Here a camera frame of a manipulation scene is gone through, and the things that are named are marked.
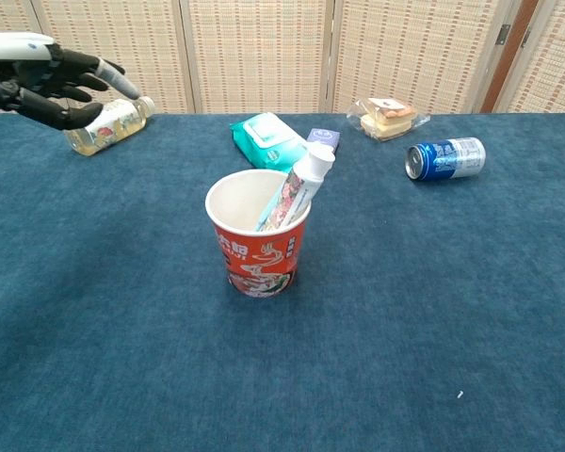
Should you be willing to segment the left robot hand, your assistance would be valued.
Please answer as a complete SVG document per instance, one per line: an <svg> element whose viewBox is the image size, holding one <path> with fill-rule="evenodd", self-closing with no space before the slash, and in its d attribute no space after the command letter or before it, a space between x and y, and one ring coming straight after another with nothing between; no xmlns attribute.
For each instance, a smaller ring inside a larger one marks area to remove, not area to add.
<svg viewBox="0 0 565 452"><path fill-rule="evenodd" d="M57 130L80 129L104 108L84 89L110 88L131 100L140 96L125 69L113 62L40 33L0 32L0 110Z"/></svg>

